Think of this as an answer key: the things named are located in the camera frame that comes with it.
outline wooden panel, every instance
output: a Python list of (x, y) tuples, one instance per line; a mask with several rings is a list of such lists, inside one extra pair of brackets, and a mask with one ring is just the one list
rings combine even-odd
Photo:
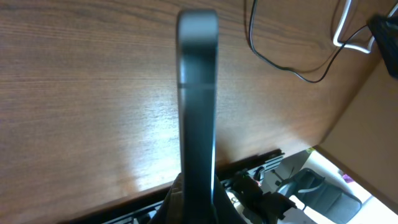
[[(393, 2), (354, 2), (344, 37)], [(344, 50), (324, 81), (305, 83), (250, 51), (251, 3), (0, 0), (0, 223), (52, 223), (176, 177), (182, 8), (209, 7), (220, 17), (218, 164), (318, 144), (379, 54)], [(260, 0), (256, 46), (281, 65), (319, 67), (335, 49), (342, 7)]]
[(398, 81), (381, 61), (321, 144), (322, 152), (398, 213)]

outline black cable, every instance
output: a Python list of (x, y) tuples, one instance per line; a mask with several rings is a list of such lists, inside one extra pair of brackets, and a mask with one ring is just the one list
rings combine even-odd
[(336, 56), (340, 53), (340, 51), (343, 50), (344, 46), (348, 43), (348, 41), (350, 41), (357, 33), (359, 33), (363, 28), (365, 28), (367, 26), (367, 25), (365, 25), (365, 26), (362, 26), (361, 28), (359, 28), (353, 35), (351, 35), (351, 37), (349, 37), (343, 43), (343, 45), (338, 49), (338, 51), (335, 53), (333, 58), (331, 58), (329, 65), (327, 66), (322, 77), (318, 80), (313, 81), (313, 80), (308, 80), (308, 79), (304, 78), (299, 73), (297, 73), (293, 68), (282, 67), (280, 65), (275, 64), (274, 62), (270, 61), (268, 58), (266, 58), (265, 56), (263, 56), (256, 50), (256, 48), (254, 47), (254, 44), (253, 44), (253, 25), (254, 25), (254, 16), (256, 15), (256, 8), (257, 8), (257, 0), (253, 0), (253, 7), (251, 9), (250, 22), (249, 22), (249, 44), (250, 44), (250, 48), (253, 51), (253, 53), (255, 55), (257, 55), (259, 58), (263, 59), (269, 65), (273, 66), (274, 68), (277, 68), (277, 69), (283, 70), (283, 71), (287, 71), (287, 72), (292, 72), (294, 75), (298, 76), (302, 80), (309, 82), (309, 83), (318, 83), (318, 82), (322, 81), (324, 79), (324, 77), (326, 76), (326, 74), (328, 73), (330, 65), (333, 63), (333, 61), (335, 60)]
[(290, 175), (289, 175), (289, 178), (288, 178), (288, 179), (290, 179), (290, 177), (292, 176), (293, 171), (294, 171), (294, 167), (292, 168), (292, 171), (290, 172)]

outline wall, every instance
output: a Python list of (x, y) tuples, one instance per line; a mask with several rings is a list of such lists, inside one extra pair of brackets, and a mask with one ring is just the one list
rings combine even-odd
[(398, 80), (381, 61), (318, 149), (397, 213), (397, 134)]

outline white cable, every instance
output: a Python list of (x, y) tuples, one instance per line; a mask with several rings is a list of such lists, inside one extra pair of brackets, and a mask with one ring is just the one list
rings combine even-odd
[[(333, 44), (337, 47), (341, 47), (343, 45), (343, 43), (338, 41), (338, 37), (340, 36), (341, 30), (343, 29), (344, 23), (346, 21), (347, 18), (347, 14), (349, 11), (349, 6), (351, 5), (351, 0), (346, 0), (346, 4), (344, 5), (344, 9), (343, 9), (343, 14), (341, 15), (341, 19), (338, 23), (336, 32), (335, 32), (335, 36), (333, 37)], [(394, 8), (391, 10), (391, 12), (388, 14), (388, 17), (391, 17), (395, 11), (398, 9), (398, 2), (397, 4), (394, 6)], [(360, 47), (354, 44), (346, 44), (345, 47), (346, 48), (351, 48), (351, 49), (355, 49), (358, 50), (360, 52), (364, 52), (366, 54), (370, 53), (372, 50), (372, 45), (374, 42), (374, 37), (372, 36), (371, 39), (369, 40), (368, 43), (368, 48), (364, 48), (364, 47)]]

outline wood grain surface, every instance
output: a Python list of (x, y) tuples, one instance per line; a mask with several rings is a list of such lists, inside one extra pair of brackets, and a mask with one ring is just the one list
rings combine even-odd
[[(343, 39), (393, 3), (353, 1)], [(218, 165), (318, 144), (378, 63), (377, 49), (343, 50), (321, 83), (305, 83), (251, 52), (251, 4), (0, 0), (0, 223), (54, 223), (173, 181), (181, 9), (220, 18)], [(258, 51), (299, 70), (323, 65), (343, 4), (260, 0)]]

